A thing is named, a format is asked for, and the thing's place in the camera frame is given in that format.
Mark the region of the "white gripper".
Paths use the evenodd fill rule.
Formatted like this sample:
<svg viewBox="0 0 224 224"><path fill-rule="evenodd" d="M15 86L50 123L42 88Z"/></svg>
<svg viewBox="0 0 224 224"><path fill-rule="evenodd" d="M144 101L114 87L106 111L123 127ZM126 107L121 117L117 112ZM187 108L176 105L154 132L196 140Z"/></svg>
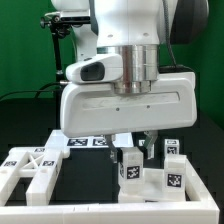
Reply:
<svg viewBox="0 0 224 224"><path fill-rule="evenodd" d="M145 131L145 158L152 159L156 130L195 123L194 89L192 72L161 74L150 92L136 95L118 95L109 83L69 84L61 98L60 127L69 138L105 135L113 163L118 151L111 134Z"/></svg>

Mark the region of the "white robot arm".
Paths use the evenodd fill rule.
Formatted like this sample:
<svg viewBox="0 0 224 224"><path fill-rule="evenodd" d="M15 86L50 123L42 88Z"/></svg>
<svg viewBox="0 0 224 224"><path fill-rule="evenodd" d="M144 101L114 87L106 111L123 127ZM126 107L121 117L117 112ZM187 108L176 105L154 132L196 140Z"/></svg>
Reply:
<svg viewBox="0 0 224 224"><path fill-rule="evenodd" d="M208 0L51 0L64 22L90 18L89 49L66 69L60 126L69 138L188 127L197 117L194 72L160 66L158 48L191 42L205 28Z"/></svg>

